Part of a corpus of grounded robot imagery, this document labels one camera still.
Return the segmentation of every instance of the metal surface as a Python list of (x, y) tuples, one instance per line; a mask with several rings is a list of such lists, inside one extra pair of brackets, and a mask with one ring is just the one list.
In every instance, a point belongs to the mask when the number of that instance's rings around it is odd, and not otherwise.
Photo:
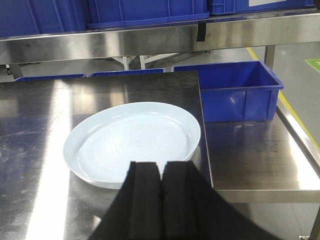
[(10, 70), (12, 72), (12, 76), (14, 79), (17, 79), (17, 78), (24, 76), (22, 74), (22, 71), (21, 71), (19, 64), (10, 64)]
[(141, 101), (174, 104), (197, 118), (202, 138), (192, 160), (210, 182), (196, 72), (1, 83), (0, 239), (87, 239), (117, 191), (71, 173), (64, 141), (92, 114)]
[[(33, 63), (320, 42), (318, 10), (211, 17), (138, 27), (0, 39), (0, 64)], [(197, 41), (206, 23), (205, 41)]]
[(264, 63), (271, 69), (274, 68), (276, 45), (265, 46)]
[(320, 202), (313, 160), (277, 114), (272, 121), (206, 123), (205, 128), (213, 186), (228, 202)]

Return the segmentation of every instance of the oval plate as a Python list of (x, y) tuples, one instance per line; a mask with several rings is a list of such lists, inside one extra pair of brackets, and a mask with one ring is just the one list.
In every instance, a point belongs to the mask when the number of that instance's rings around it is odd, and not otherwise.
[(135, 102), (100, 111), (77, 125), (63, 146), (69, 168), (84, 181), (120, 189), (130, 162), (188, 161), (201, 129), (186, 110), (161, 102)]

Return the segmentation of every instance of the blue storage box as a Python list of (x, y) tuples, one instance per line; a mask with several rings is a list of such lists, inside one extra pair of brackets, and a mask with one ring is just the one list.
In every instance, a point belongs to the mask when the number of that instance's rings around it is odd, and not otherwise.
[(207, 0), (88, 0), (91, 29), (159, 24), (209, 17)]
[(256, 5), (254, 0), (208, 0), (208, 8), (213, 15), (263, 12), (272, 10), (314, 7), (313, 0), (284, 0)]
[(69, 79), (69, 78), (85, 78), (87, 75), (79, 74), (64, 74), (64, 75), (51, 75), (51, 76), (22, 76), (15, 80), (15, 82), (29, 82), (35, 80), (49, 80), (49, 79)]
[(284, 85), (263, 62), (173, 67), (174, 72), (192, 70), (198, 71), (205, 122), (273, 119)]
[(0, 0), (0, 38), (80, 31), (91, 21), (88, 0)]
[(166, 71), (165, 68), (150, 68), (141, 70), (126, 70), (126, 71), (100, 71), (94, 72), (89, 77), (98, 76), (115, 76), (115, 75), (131, 75), (131, 74), (160, 74)]

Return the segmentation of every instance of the floor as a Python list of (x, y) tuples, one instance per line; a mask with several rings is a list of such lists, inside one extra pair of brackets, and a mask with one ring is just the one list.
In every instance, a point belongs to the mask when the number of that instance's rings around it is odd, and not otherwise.
[[(264, 47), (252, 48), (259, 59), (263, 60)], [(282, 91), (295, 112), (298, 114), (310, 134), (320, 145), (320, 73), (309, 66), (306, 59), (320, 59), (320, 43), (300, 43), (279, 45), (276, 47), (274, 72), (285, 85)], [(220, 62), (238, 62), (252, 60), (246, 48), (214, 50), (179, 54), (173, 57), (151, 62), (147, 68), (166, 68), (172, 66), (194, 65)], [(130, 69), (139, 69), (137, 57)], [(123, 66), (113, 59), (90, 59), (60, 62), (26, 64), (21, 67), (25, 76), (57, 75), (101, 71), (120, 71)], [(0, 82), (13, 81), (11, 75), (0, 66)], [(241, 213), (256, 224), (283, 240), (298, 240), (299, 236), (308, 236), (311, 232), (319, 204), (279, 203), (279, 204), (234, 204)]]

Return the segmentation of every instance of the stainless steel shelf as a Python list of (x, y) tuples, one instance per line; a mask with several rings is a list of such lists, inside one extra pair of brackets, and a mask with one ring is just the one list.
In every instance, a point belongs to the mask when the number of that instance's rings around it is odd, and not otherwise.
[[(0, 64), (79, 60), (320, 42), (315, 9), (211, 17), (139, 27), (0, 39)], [(199, 31), (205, 24), (206, 32)], [(204, 41), (197, 41), (205, 34)]]

